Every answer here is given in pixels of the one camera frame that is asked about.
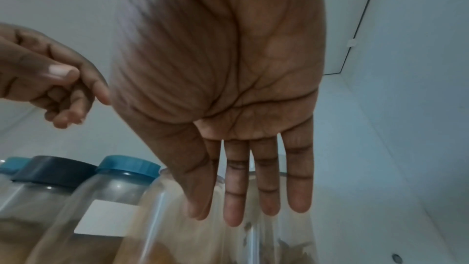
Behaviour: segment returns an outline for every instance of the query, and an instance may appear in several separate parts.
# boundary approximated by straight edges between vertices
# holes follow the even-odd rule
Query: clear plastic jar
[[[1,262],[24,264],[67,198],[95,169],[75,160],[37,156],[18,171],[2,189],[9,196],[0,204]]]
[[[0,163],[0,189],[10,183],[11,177],[22,169],[29,160],[30,158],[10,157],[3,161],[3,163]]]
[[[96,175],[73,193],[26,263],[112,264],[127,231],[122,224],[131,223],[132,209],[159,170],[138,158],[106,157]]]
[[[224,182],[218,178],[209,216],[184,215],[182,188],[168,170],[144,194],[114,264],[220,264]]]
[[[311,214],[299,214],[287,202],[286,174],[280,174],[278,215],[259,207],[255,173],[250,173],[243,223],[227,227],[222,264],[317,264]]]

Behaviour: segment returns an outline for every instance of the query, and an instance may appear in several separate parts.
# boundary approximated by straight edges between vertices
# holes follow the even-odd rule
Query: round hole
[[[401,256],[399,256],[398,254],[392,254],[392,260],[393,260],[394,263],[396,263],[396,264],[402,264],[402,263],[404,263],[404,261],[402,260]]]

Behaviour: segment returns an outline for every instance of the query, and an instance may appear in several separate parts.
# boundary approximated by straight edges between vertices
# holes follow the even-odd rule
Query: hand
[[[83,123],[95,96],[110,104],[90,61],[42,33],[0,23],[0,98],[45,109],[45,119],[65,129]]]
[[[221,140],[225,221],[242,222],[250,150],[261,208],[278,213],[278,133],[289,204],[310,208],[324,19],[323,0],[122,0],[113,106],[181,184],[191,217],[210,210]]]

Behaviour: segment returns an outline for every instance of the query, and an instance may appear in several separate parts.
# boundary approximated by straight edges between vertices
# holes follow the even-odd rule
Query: blue lid
[[[22,169],[31,159],[23,157],[10,157],[0,166],[0,173],[14,175]]]
[[[77,188],[96,173],[96,166],[60,157],[36,156],[11,180]]]
[[[143,159],[129,156],[111,155],[107,156],[103,159],[103,161],[101,161],[101,164],[99,164],[96,172],[99,173],[102,170],[113,169],[141,174],[151,178],[157,178],[160,176],[160,168],[161,166],[158,164]]]

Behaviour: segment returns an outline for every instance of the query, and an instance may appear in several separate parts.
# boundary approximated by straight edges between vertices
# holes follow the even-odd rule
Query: dark blue lid
[[[77,188],[95,172],[96,166],[88,163],[60,157],[36,156],[11,180]]]
[[[0,166],[0,174],[14,175],[22,169],[31,159],[23,157],[10,157]]]
[[[160,168],[161,166],[158,164],[143,159],[129,156],[111,155],[107,156],[103,159],[103,161],[101,161],[101,164],[99,164],[96,172],[99,173],[103,170],[112,169],[141,174],[151,178],[157,178],[160,176]]]

